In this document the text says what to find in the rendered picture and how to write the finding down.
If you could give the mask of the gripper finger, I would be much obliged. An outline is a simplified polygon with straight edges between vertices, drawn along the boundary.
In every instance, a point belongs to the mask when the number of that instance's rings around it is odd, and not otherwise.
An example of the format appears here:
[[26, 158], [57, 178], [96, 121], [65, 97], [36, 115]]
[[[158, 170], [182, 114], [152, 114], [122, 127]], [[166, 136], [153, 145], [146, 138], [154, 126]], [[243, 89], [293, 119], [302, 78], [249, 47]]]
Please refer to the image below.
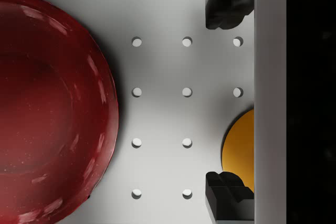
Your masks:
[[233, 29], [253, 10], [254, 0], [208, 0], [205, 8], [206, 28]]
[[213, 224], [254, 224], [254, 193], [236, 174], [208, 172], [205, 197]]

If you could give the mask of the yellow bowl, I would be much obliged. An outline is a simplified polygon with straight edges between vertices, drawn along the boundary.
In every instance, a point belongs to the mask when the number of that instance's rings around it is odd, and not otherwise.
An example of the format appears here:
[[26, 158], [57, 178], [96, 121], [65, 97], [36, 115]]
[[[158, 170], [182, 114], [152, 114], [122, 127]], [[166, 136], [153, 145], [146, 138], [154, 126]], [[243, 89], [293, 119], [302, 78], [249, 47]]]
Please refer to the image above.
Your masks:
[[243, 114], [228, 131], [222, 149], [222, 167], [254, 190], [254, 109]]

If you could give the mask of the red plate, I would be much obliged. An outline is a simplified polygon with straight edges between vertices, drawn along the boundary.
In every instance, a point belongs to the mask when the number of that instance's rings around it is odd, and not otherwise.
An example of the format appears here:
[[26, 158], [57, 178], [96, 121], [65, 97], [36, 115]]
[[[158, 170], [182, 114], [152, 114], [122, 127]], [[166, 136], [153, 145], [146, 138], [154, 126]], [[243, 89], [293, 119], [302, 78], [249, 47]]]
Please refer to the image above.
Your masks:
[[44, 0], [0, 0], [0, 224], [55, 224], [105, 173], [119, 128], [109, 65]]

